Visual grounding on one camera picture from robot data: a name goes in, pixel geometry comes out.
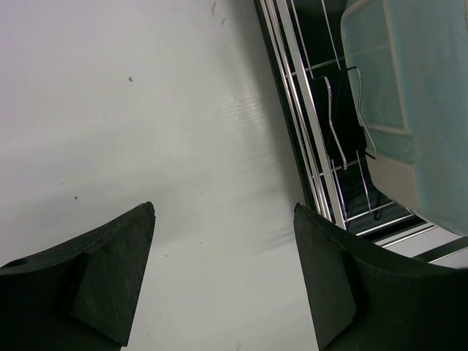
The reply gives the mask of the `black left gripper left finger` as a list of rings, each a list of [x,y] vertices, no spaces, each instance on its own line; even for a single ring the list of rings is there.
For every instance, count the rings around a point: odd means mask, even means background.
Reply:
[[[156,217],[150,202],[1,267],[2,350],[121,350]]]

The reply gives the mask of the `light green rectangular plate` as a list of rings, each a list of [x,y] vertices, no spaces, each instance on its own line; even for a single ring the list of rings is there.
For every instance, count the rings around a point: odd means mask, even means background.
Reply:
[[[373,185],[467,234],[467,3],[349,1],[341,38]]]

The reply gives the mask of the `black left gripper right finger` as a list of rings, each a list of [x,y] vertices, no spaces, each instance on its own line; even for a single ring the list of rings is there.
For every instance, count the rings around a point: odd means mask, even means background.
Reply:
[[[423,263],[337,227],[293,219],[320,350],[465,350],[467,270]]]

